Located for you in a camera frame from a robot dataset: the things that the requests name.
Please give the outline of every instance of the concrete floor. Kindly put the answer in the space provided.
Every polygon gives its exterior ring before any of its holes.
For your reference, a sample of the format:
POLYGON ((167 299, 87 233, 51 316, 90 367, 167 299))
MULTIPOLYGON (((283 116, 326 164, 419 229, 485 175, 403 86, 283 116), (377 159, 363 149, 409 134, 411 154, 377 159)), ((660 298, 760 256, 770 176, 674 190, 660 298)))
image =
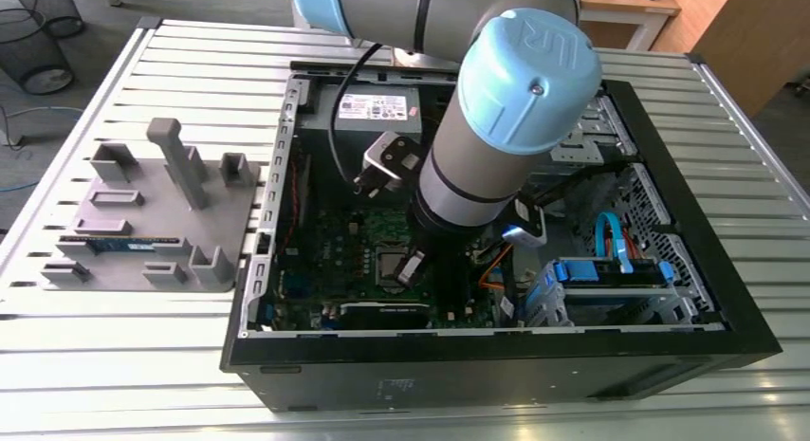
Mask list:
MULTIPOLYGON (((287 0, 124 0, 122 8, 110 7, 107 0, 76 0, 76 5, 87 30, 82 36, 62 41, 66 56, 74 62, 76 82, 59 94, 36 98, 22 94, 0 72, 0 104, 10 112, 42 105, 83 108, 144 15, 235 24, 293 25, 287 0)), ((16 6, 15 0, 0 0, 0 9, 16 6)), ((34 113, 12 120, 12 137, 23 133, 27 147, 16 153, 0 146, 0 188, 39 180, 74 122, 74 114, 55 112, 34 113)), ((802 163, 810 157, 810 95, 801 100, 789 90, 780 92, 754 123, 808 189, 810 168, 802 163)), ((0 229, 12 225, 30 195, 31 190, 0 193, 0 229)))

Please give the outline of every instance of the black cable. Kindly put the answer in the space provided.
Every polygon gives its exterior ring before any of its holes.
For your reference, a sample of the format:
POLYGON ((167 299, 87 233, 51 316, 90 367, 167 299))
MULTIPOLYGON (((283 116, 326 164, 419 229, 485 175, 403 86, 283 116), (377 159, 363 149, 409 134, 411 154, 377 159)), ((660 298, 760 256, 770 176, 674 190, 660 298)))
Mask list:
POLYGON ((501 261, 502 266, 502 278, 503 278, 503 296, 513 305, 511 316, 502 311, 502 326, 515 327, 518 325, 519 310, 519 297, 518 297, 518 282, 515 282, 515 266, 514 266, 514 249, 503 256, 501 261))
POLYGON ((426 51, 426 27, 429 26, 430 0, 419 0, 417 3, 417 26, 414 27, 414 51, 426 51))
POLYGON ((12 149, 12 151, 19 152, 20 150, 23 150, 23 147, 26 147, 26 144, 19 144, 19 145, 14 145, 12 143, 12 132, 10 131, 10 116, 6 112, 6 107, 3 107, 3 104, 0 104, 0 116, 3 116, 3 131, 6 133, 6 143, 10 147, 10 149, 12 149))
POLYGON ((493 252, 497 250, 498 253, 501 253, 503 246, 506 245, 506 241, 503 238, 498 238, 495 240, 495 242, 493 242, 490 245, 486 246, 486 248, 478 253, 478 257, 477 257, 477 261, 479 261, 481 259, 486 258, 490 254, 493 254, 493 252))
POLYGON ((549 206, 554 201, 562 199, 566 192, 571 190, 582 181, 592 178, 594 175, 618 173, 630 165, 630 163, 634 162, 637 161, 633 159, 625 159, 622 161, 604 164, 602 166, 592 166, 581 169, 546 191, 534 193, 531 195, 531 201, 541 207, 549 206))
POLYGON ((335 141, 334 123, 335 123, 335 120, 338 119, 338 110, 341 109, 343 95, 346 94, 346 89, 350 87, 353 77, 357 75, 358 71, 363 68, 363 66, 366 65, 366 62, 369 62, 369 59, 371 59, 373 55, 375 55, 378 50, 381 50, 381 47, 382 47, 381 44, 375 44, 371 47, 369 47, 369 50, 366 51, 363 56, 357 61, 355 66, 353 66, 353 69, 350 69, 350 72, 346 75, 346 78, 343 78, 343 82, 341 83, 341 86, 338 87, 338 96, 334 99, 334 106, 331 107, 330 130, 329 130, 331 159, 334 159, 334 165, 338 168, 341 177, 343 177, 343 180, 346 180, 346 183, 349 183, 353 187, 355 185, 355 182, 354 182, 355 178, 350 177, 350 175, 346 171, 346 168, 343 167, 343 163, 341 163, 341 156, 338 155, 338 149, 334 145, 334 141, 335 141))

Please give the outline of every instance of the black computer chassis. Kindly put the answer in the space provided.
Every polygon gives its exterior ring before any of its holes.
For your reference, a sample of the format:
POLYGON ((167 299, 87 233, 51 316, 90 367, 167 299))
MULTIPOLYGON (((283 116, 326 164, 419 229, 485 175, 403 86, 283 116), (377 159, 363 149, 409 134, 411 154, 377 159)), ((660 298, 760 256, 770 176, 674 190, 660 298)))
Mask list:
MULTIPOLYGON (((335 65, 297 66, 318 75, 335 65)), ((453 72, 369 67, 361 78, 419 79, 453 72)), ((275 412, 525 405, 637 399, 709 371, 742 367, 781 352, 630 83, 604 81, 626 131, 718 311, 725 331, 589 332, 482 337, 243 339, 238 337, 245 278, 221 368, 239 376, 275 412)))

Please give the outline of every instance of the red wire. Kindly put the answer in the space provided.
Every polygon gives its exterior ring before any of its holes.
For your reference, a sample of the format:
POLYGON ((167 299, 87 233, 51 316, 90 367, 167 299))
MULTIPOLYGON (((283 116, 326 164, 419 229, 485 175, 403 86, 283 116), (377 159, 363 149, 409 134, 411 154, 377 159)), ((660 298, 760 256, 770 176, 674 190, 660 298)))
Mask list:
POLYGON ((290 224, 290 230, 287 236, 283 239, 282 250, 279 256, 287 251, 287 245, 290 245, 290 238, 293 237, 293 231, 295 230, 299 221, 299 170, 295 165, 295 160, 291 160, 290 167, 293 169, 293 223, 290 224))
POLYGON ((625 237, 625 241, 628 242, 628 250, 630 251, 630 257, 638 259, 641 257, 641 253, 638 247, 636 246, 636 242, 630 239, 630 234, 626 230, 622 230, 622 236, 625 237))

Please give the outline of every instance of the ur logo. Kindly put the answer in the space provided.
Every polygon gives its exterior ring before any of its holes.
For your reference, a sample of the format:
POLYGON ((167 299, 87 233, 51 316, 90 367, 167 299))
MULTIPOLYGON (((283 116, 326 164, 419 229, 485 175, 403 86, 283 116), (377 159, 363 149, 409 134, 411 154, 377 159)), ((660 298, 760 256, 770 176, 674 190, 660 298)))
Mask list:
POLYGON ((526 47, 557 63, 562 68, 575 69, 577 36, 570 31, 554 28, 534 19, 526 19, 521 28, 521 40, 526 47))

